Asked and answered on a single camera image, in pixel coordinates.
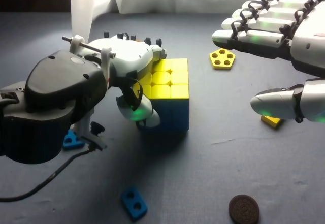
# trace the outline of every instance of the blue toy piece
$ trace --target blue toy piece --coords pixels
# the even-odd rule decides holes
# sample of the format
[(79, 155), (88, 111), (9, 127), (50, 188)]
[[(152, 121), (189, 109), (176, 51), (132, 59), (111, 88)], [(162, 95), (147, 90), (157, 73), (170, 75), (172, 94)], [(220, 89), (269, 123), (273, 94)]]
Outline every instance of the blue toy piece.
[(77, 135), (72, 130), (68, 130), (68, 133), (64, 138), (63, 149), (77, 149), (82, 148), (84, 145), (85, 142), (78, 140)]
[(130, 187), (124, 191), (121, 198), (132, 221), (139, 220), (147, 213), (148, 207), (135, 187)]

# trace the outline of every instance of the metal rod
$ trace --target metal rod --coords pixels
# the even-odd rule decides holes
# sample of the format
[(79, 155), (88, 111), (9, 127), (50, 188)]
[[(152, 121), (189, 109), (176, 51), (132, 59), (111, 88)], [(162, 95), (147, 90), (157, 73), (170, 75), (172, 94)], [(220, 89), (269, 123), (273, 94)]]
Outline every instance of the metal rod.
[[(68, 38), (68, 37), (65, 37), (65, 36), (62, 36), (62, 39), (65, 40), (65, 41), (68, 41), (69, 43), (71, 43), (71, 41), (72, 41), (72, 38)], [(101, 49), (97, 49), (95, 47), (92, 47), (92, 46), (90, 46), (88, 44), (85, 44), (85, 43), (82, 43), (82, 42), (80, 42), (79, 45), (82, 46), (82, 47), (84, 47), (84, 48), (87, 48), (87, 49), (96, 51), (98, 53), (101, 53), (102, 52)], [(116, 53), (110, 52), (110, 58), (114, 58), (115, 56), (116, 56)]]

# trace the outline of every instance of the table surface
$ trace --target table surface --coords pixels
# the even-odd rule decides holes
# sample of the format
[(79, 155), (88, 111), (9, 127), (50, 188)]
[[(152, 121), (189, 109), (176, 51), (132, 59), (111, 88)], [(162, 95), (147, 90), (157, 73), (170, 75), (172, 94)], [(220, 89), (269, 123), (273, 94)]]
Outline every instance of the table surface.
[[(120, 114), (112, 88), (92, 120), (105, 128), (108, 148), (73, 161), (34, 196), (0, 203), (1, 223), (131, 223), (121, 192), (136, 186), (148, 205), (138, 223), (231, 223), (230, 199), (256, 199), (260, 223), (323, 223), (325, 144), (322, 124), (286, 121), (273, 130), (250, 107), (258, 92), (289, 87), (311, 76), (289, 61), (232, 51), (231, 70), (214, 70), (211, 41), (228, 15), (105, 14), (92, 25), (90, 40), (127, 32), (162, 39), (168, 58), (188, 58), (190, 129), (186, 136), (143, 136)], [(26, 80), (36, 63), (71, 35), (69, 13), (0, 14), (0, 87)], [(72, 154), (62, 151), (40, 165), (0, 158), (0, 196), (29, 191)]]

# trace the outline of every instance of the brown round cookie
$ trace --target brown round cookie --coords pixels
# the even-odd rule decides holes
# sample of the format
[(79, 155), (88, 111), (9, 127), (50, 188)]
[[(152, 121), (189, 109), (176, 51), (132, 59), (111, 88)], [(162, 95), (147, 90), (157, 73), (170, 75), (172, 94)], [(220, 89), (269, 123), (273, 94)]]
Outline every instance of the brown round cookie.
[(229, 202), (229, 215), (236, 224), (257, 224), (259, 207), (252, 197), (237, 195)]

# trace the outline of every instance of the yellow pentagon block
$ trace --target yellow pentagon block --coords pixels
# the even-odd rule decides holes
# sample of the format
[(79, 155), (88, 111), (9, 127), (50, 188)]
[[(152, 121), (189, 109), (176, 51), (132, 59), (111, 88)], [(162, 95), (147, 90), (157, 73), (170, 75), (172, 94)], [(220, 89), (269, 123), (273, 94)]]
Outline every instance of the yellow pentagon block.
[(219, 49), (210, 54), (210, 59), (214, 69), (231, 69), (235, 57), (235, 54), (226, 49)]
[(170, 70), (171, 70), (171, 59), (162, 59), (153, 66), (154, 72), (158, 72), (158, 71), (169, 72)]
[(187, 59), (170, 59), (171, 60), (171, 71), (177, 70), (188, 70)]
[[(133, 85), (132, 89), (133, 89), (133, 92), (135, 93), (135, 95), (137, 97), (139, 97), (139, 90), (140, 90), (139, 84), (136, 83), (135, 85)], [(143, 85), (142, 90), (143, 90), (143, 94), (145, 94), (146, 97), (148, 97), (150, 99), (151, 98), (151, 85)]]
[(168, 85), (155, 85), (151, 88), (151, 99), (170, 99), (171, 88)]
[(279, 118), (274, 118), (270, 116), (261, 116), (261, 120), (273, 128), (278, 127), (280, 125), (280, 122), (282, 121)]
[(151, 73), (147, 73), (146, 76), (144, 76), (142, 79), (139, 80), (139, 82), (141, 83), (141, 85), (151, 85), (152, 82), (152, 74)]
[(170, 85), (171, 84), (170, 73), (164, 72), (164, 71), (155, 72), (152, 75), (152, 84), (153, 85)]
[(173, 71), (171, 73), (171, 84), (188, 84), (188, 71)]
[(171, 99), (189, 99), (188, 84), (171, 85)]

